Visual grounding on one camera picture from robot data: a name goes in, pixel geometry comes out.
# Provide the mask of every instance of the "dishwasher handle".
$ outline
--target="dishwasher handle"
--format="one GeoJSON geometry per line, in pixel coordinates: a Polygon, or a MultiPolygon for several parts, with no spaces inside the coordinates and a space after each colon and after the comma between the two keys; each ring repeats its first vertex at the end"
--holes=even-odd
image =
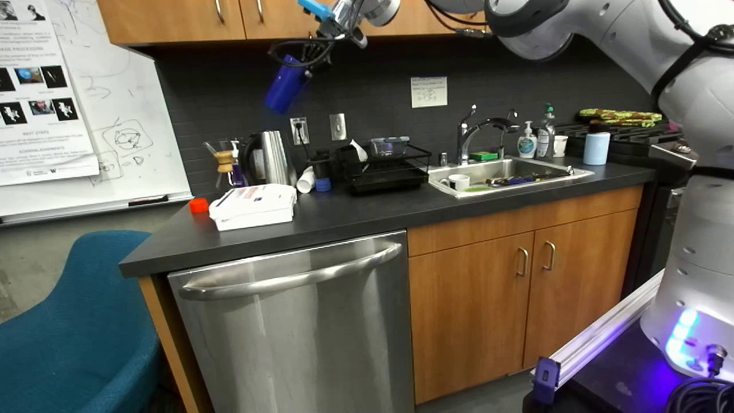
{"type": "Polygon", "coordinates": [[[361,256],[353,261],[324,266],[308,272],[284,274],[284,278],[271,278],[271,279],[258,279],[258,282],[238,282],[238,283],[216,283],[212,278],[198,278],[187,282],[179,291],[184,298],[193,301],[218,301],[218,298],[236,298],[236,296],[255,296],[255,294],[276,294],[282,289],[294,289],[301,283],[316,283],[325,279],[341,278],[346,272],[356,270],[372,270],[375,266],[390,261],[401,249],[401,243],[385,243],[384,249],[361,256]]]}

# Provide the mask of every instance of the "stainless steel dishwasher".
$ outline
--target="stainless steel dishwasher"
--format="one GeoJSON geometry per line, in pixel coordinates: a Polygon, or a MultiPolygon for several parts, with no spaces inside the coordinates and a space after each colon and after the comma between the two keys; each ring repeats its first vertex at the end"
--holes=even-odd
{"type": "Polygon", "coordinates": [[[169,274],[213,407],[409,413],[407,233],[169,274]]]}

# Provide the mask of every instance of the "black tray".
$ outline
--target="black tray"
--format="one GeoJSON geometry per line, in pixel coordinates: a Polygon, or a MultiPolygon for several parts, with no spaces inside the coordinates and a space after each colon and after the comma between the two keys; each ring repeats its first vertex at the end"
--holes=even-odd
{"type": "Polygon", "coordinates": [[[362,145],[368,163],[359,161],[353,146],[338,148],[339,180],[352,194],[409,191],[430,180],[430,174],[421,170],[421,163],[430,164],[431,152],[416,145],[407,145],[404,154],[377,156],[372,146],[362,145]]]}

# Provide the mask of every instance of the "poster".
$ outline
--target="poster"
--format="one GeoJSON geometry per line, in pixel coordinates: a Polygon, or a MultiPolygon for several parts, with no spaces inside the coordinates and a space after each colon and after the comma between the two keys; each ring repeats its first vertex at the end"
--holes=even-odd
{"type": "Polygon", "coordinates": [[[41,0],[0,0],[0,186],[99,174],[41,0]]]}

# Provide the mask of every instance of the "teal chair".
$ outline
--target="teal chair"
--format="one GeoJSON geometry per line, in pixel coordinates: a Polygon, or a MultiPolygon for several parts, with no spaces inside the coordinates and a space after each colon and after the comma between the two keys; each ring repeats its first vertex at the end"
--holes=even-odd
{"type": "Polygon", "coordinates": [[[137,282],[117,267],[144,235],[80,235],[51,296],[0,324],[0,411],[148,411],[162,353],[137,282]]]}

